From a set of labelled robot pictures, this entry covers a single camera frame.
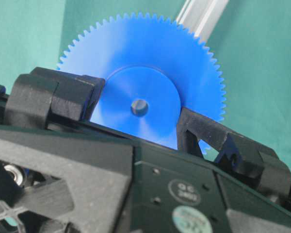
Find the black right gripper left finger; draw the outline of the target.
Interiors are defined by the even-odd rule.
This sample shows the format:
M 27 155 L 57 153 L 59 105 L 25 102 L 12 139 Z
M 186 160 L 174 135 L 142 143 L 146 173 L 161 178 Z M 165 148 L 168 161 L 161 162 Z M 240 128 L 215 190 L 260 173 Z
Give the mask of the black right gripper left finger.
M 36 67 L 14 82 L 4 123 L 46 126 L 49 114 L 75 121 L 89 120 L 104 86 L 103 78 Z

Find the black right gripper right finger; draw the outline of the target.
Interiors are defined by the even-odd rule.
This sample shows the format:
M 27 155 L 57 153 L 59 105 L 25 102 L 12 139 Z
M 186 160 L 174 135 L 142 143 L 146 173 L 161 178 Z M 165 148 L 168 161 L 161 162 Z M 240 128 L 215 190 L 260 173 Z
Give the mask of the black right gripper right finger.
M 266 195 L 287 197 L 291 171 L 276 152 L 234 130 L 188 108 L 182 108 L 177 123 L 178 150 L 202 157 L 199 141 L 206 142 L 218 155 L 214 162 L 253 182 Z

